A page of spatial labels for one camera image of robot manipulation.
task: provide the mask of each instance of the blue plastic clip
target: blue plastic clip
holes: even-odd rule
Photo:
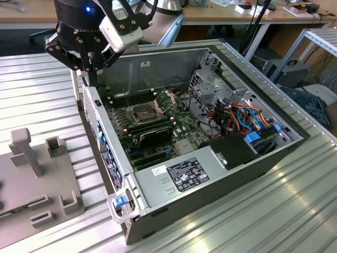
[[[248,142],[248,143],[252,143],[253,141],[256,141],[258,139],[260,139],[261,137],[258,135],[258,133],[256,132],[251,132],[251,133],[248,133],[246,134],[246,137],[245,137],[245,140]]]
[[[102,137],[103,137],[103,132],[99,132],[98,133],[98,141],[102,141]]]
[[[277,132],[280,132],[282,127],[279,125],[279,124],[275,124],[274,125],[274,129],[277,131]]]
[[[114,198],[112,201],[113,201],[113,204],[114,204],[115,208],[121,207],[121,206],[128,203],[127,196],[125,196],[125,195]]]

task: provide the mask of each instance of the power supply label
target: power supply label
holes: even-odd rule
[[[168,167],[167,171],[180,192],[189,190],[210,179],[195,157]]]

